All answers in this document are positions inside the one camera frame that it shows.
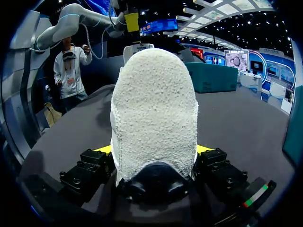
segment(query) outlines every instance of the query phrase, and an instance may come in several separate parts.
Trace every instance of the yellow component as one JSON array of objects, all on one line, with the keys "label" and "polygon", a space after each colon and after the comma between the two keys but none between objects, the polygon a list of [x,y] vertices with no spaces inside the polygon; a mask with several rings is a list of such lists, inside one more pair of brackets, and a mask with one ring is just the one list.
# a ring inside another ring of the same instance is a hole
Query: yellow component
[{"label": "yellow component", "polygon": [[125,15],[128,32],[139,31],[138,18],[139,18],[138,13],[130,13],[130,14]]},{"label": "yellow component", "polygon": [[200,145],[197,146],[197,153],[198,154],[201,154],[201,152],[206,152],[207,150],[214,150],[214,149],[203,147],[203,146],[200,146]]},{"label": "yellow component", "polygon": [[[214,150],[214,149],[203,147],[203,146],[200,146],[200,145],[197,146],[197,153],[198,154],[201,154],[201,152],[205,152],[207,150]],[[111,152],[111,148],[110,148],[110,145],[108,145],[106,147],[99,148],[99,149],[96,149],[94,151],[101,151],[101,152],[104,152],[108,155]]]},{"label": "yellow component", "polygon": [[99,148],[99,149],[96,149],[94,151],[101,151],[101,152],[106,153],[108,155],[111,152],[111,148],[110,148],[110,145],[108,145],[106,147]]}]

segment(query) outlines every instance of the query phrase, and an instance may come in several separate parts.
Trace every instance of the hand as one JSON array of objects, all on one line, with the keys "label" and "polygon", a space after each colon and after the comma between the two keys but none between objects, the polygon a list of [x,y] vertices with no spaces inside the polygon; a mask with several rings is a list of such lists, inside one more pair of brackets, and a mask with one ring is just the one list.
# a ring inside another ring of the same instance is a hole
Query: hand
[{"label": "hand", "polygon": [[90,53],[90,48],[88,46],[84,47],[84,52],[88,55]]},{"label": "hand", "polygon": [[57,83],[57,86],[62,87],[62,81],[61,80]]}]

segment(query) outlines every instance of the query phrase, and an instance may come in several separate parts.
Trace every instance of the teal box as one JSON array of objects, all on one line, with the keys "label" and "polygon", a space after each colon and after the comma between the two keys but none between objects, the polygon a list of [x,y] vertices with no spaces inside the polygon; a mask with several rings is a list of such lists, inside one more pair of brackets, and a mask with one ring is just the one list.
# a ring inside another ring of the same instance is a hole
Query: teal box
[{"label": "teal box", "polygon": [[235,91],[238,69],[201,62],[185,63],[198,93]]}]

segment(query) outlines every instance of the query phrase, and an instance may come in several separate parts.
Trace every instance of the yellow plate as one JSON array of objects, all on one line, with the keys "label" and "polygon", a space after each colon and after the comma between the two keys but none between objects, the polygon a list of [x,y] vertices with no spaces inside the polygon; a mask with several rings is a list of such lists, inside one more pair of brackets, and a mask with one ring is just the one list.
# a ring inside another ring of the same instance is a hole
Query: yellow plate
[{"label": "yellow plate", "polygon": [[[197,146],[198,154],[201,154],[201,152],[205,152],[207,150],[214,150],[214,149],[203,147],[203,146],[200,146],[200,145]],[[111,152],[111,148],[110,148],[110,145],[108,145],[106,147],[102,147],[102,148],[96,149],[94,151],[101,151],[101,152],[106,153],[108,155]]]}]

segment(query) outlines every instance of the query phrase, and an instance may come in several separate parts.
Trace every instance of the white jacket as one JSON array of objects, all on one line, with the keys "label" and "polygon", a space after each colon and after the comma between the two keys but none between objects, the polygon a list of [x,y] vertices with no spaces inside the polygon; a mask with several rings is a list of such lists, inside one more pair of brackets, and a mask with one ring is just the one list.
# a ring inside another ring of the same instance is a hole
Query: white jacket
[{"label": "white jacket", "polygon": [[65,65],[62,58],[63,53],[60,52],[53,66],[55,84],[58,84],[59,81],[62,82],[62,86],[59,88],[61,98],[68,98],[84,91],[80,73],[80,62],[83,65],[88,65],[92,60],[91,53],[86,55],[81,47],[71,46],[70,51],[74,52],[75,59],[67,61]]}]

